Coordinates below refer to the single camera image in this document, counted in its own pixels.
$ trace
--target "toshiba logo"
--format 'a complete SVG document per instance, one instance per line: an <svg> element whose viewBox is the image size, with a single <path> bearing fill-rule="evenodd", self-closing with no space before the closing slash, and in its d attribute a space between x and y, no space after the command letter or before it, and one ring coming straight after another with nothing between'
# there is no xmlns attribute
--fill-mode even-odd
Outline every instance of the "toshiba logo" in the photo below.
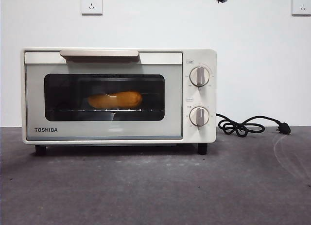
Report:
<svg viewBox="0 0 311 225"><path fill-rule="evenodd" d="M35 132L58 132L57 128L35 128Z"/></svg>

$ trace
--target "control knob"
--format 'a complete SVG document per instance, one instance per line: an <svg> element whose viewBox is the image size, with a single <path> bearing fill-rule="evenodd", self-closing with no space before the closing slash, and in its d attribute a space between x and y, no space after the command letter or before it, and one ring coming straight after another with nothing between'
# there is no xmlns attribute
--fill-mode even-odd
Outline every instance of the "control knob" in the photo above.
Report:
<svg viewBox="0 0 311 225"><path fill-rule="evenodd" d="M190 112L190 121L192 124L200 127L205 125L208 122L209 114L208 111L203 107L195 107Z"/></svg>
<svg viewBox="0 0 311 225"><path fill-rule="evenodd" d="M206 85L209 81L208 70L203 66L194 68L190 72L190 81L197 87L202 87Z"/></svg>

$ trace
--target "black power cord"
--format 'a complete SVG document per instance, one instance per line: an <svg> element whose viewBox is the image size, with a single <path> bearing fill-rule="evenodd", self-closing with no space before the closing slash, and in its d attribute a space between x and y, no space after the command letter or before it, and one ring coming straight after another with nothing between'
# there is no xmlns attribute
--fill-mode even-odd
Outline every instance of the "black power cord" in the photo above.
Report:
<svg viewBox="0 0 311 225"><path fill-rule="evenodd" d="M289 127L289 125L287 123L282 123L276 119L270 118L270 117L265 117L265 116L255 116L255 117L251 117L245 121L243 121L242 123L237 123L231 119L229 119L228 117L221 115L221 114L216 114L218 117L223 118L223 120L221 120L218 123L218 127L220 129L223 130L223 132L225 134L232 134L233 132L236 132L236 134L241 137L244 138L247 136L248 133L255 133L255 134L259 134L264 132L264 126L258 123L248 123L249 121L252 121L254 119L258 119L258 118L262 118L262 119L267 119L270 121L274 121L275 123L278 124L278 131L281 134L290 134L291 133L291 129ZM253 129L249 129L247 128L247 126L252 126L252 127L259 127L260 129L257 130L253 130Z"/></svg>

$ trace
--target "electrical outlet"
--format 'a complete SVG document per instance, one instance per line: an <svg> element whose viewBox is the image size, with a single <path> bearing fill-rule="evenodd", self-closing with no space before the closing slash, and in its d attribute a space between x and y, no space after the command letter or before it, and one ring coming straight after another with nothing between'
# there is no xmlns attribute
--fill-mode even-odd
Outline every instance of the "electrical outlet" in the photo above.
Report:
<svg viewBox="0 0 311 225"><path fill-rule="evenodd" d="M102 15L103 0L81 0L82 15Z"/></svg>
<svg viewBox="0 0 311 225"><path fill-rule="evenodd" d="M292 0L293 16L311 16L311 0Z"/></svg>

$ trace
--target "bread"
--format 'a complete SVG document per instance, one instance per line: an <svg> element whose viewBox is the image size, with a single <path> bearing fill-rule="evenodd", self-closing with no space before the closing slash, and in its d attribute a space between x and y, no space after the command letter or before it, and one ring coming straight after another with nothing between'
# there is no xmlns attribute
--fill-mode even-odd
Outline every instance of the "bread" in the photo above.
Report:
<svg viewBox="0 0 311 225"><path fill-rule="evenodd" d="M137 91L124 91L114 94L91 95L87 99L94 108L135 108L141 104L142 96Z"/></svg>

